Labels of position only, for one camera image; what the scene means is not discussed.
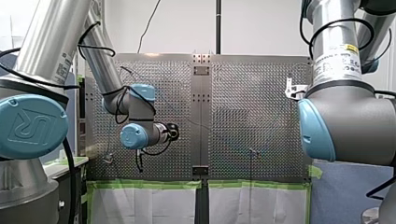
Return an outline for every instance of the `warning label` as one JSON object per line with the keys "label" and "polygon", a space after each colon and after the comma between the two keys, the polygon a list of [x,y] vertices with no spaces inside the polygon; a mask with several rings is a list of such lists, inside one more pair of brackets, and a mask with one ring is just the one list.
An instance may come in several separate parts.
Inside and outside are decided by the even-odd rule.
{"label": "warning label", "polygon": [[70,66],[72,65],[72,58],[63,53],[58,61],[58,68],[56,69],[55,76],[52,77],[52,80],[58,84],[63,85],[67,79],[67,75],[69,74]]}
{"label": "warning label", "polygon": [[359,77],[361,76],[361,60],[356,47],[344,45],[342,48],[331,50],[315,61],[315,79],[323,76],[332,77]]}

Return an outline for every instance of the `blue joint cap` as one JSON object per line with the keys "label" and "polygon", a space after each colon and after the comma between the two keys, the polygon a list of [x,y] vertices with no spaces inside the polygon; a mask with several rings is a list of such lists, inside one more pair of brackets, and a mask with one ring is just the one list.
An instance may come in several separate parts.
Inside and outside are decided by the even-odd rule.
{"label": "blue joint cap", "polygon": [[44,156],[66,138],[68,119],[54,100],[22,94],[0,101],[0,157],[29,160]]}
{"label": "blue joint cap", "polygon": [[[146,84],[132,84],[131,88],[134,89],[140,95],[142,95],[146,100],[150,102],[155,101],[155,88],[153,86]],[[131,91],[131,94],[132,96],[140,99],[140,96],[135,94],[133,91]]]}
{"label": "blue joint cap", "polygon": [[298,104],[303,150],[313,159],[335,161],[335,149],[326,123],[308,99]]}
{"label": "blue joint cap", "polygon": [[141,149],[148,145],[149,137],[142,126],[131,123],[122,128],[120,140],[126,148]]}

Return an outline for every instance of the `perforated metal panel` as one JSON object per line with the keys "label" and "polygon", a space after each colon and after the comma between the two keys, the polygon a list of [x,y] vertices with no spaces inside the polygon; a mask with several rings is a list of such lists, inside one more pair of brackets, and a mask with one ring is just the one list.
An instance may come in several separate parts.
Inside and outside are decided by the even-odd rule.
{"label": "perforated metal panel", "polygon": [[[155,86],[156,120],[180,128],[180,139],[166,153],[144,157],[143,174],[134,151],[121,146],[121,126],[102,109],[102,96],[87,75],[89,179],[191,180],[193,165],[208,165],[209,175],[202,178],[306,181],[309,160],[301,148],[296,103],[284,91],[289,73],[293,83],[308,83],[311,71],[303,65],[308,59],[211,55],[200,64],[197,57],[117,56],[117,66],[134,71],[121,73],[124,84]],[[207,67],[210,72],[201,74]],[[110,153],[108,164],[104,158]]]}
{"label": "perforated metal panel", "polygon": [[[157,115],[160,122],[176,123],[181,132],[180,138],[172,143],[166,153],[157,157],[143,158],[143,174],[136,169],[134,150],[124,148],[120,143],[120,130],[114,116],[108,115],[102,108],[102,96],[93,79],[92,112],[92,161],[88,172],[89,179],[153,179],[153,180],[191,180],[191,124],[190,89],[191,56],[159,56],[125,54],[118,56],[117,67],[125,66],[134,71],[131,76],[121,71],[121,79],[126,85],[144,83],[155,86]],[[159,151],[165,145],[149,147],[147,151]],[[108,164],[104,158],[113,154],[113,161]]]}
{"label": "perforated metal panel", "polygon": [[308,60],[214,56],[211,61],[210,178],[304,181],[307,158],[297,103],[284,91],[287,74],[295,84],[307,83],[311,70],[297,63]]}

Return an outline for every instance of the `metal bracket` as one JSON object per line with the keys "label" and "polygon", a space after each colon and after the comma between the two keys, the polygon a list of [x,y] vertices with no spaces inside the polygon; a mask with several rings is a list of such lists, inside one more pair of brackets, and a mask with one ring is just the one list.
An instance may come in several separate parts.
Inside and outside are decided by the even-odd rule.
{"label": "metal bracket", "polygon": [[292,85],[292,78],[288,77],[286,79],[286,97],[292,100],[301,100],[304,98],[306,91],[308,90],[308,85]]}
{"label": "metal bracket", "polygon": [[192,166],[192,175],[209,175],[208,166]]}
{"label": "metal bracket", "polygon": [[195,76],[209,76],[209,67],[208,66],[194,66],[194,75]]}

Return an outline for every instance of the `white clamp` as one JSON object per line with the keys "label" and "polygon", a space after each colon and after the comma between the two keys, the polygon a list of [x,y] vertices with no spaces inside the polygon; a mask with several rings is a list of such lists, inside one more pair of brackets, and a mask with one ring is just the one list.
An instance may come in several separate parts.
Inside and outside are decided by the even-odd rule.
{"label": "white clamp", "polygon": [[304,98],[308,85],[292,85],[291,77],[286,79],[286,97],[292,100],[301,100]]}

